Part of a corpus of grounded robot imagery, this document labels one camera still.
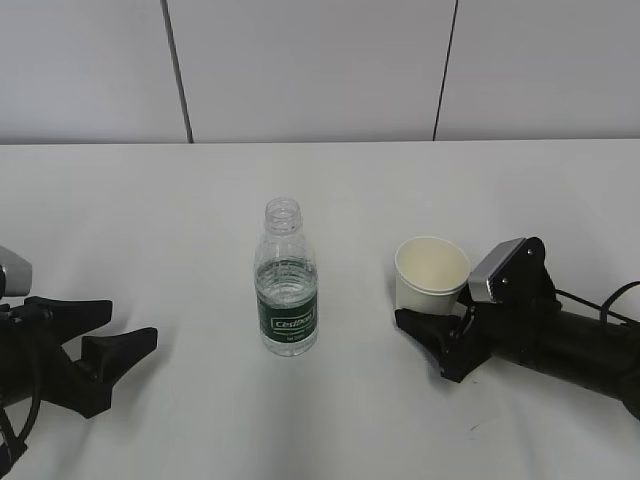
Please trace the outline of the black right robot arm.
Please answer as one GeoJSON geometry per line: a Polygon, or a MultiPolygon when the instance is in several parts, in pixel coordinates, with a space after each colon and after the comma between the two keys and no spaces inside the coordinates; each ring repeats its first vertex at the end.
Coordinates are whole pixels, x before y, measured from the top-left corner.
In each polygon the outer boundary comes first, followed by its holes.
{"type": "Polygon", "coordinates": [[[617,289],[590,318],[564,310],[537,237],[499,243],[461,292],[463,315],[395,311],[395,321],[435,359],[443,378],[459,383],[492,357],[619,400],[639,414],[639,324],[613,316],[617,289]]]}

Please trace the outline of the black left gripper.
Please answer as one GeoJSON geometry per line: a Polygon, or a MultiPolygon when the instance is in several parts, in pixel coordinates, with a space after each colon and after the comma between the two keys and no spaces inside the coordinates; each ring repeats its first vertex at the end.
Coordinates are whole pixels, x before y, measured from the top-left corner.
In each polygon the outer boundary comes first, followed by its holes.
{"type": "Polygon", "coordinates": [[[157,348],[158,330],[90,333],[111,321],[110,300],[29,297],[1,312],[1,396],[30,397],[86,419],[111,408],[114,385],[157,348]]]}

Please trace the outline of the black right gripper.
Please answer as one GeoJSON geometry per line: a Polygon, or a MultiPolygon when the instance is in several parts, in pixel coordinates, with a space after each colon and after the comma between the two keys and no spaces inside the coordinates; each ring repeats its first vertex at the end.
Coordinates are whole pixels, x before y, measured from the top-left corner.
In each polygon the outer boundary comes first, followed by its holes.
{"type": "Polygon", "coordinates": [[[397,309],[396,325],[429,353],[442,377],[457,383],[493,355],[528,363],[542,318],[561,309],[545,258],[543,241],[525,238],[496,279],[495,303],[474,302],[465,285],[453,307],[464,317],[397,309]]]}

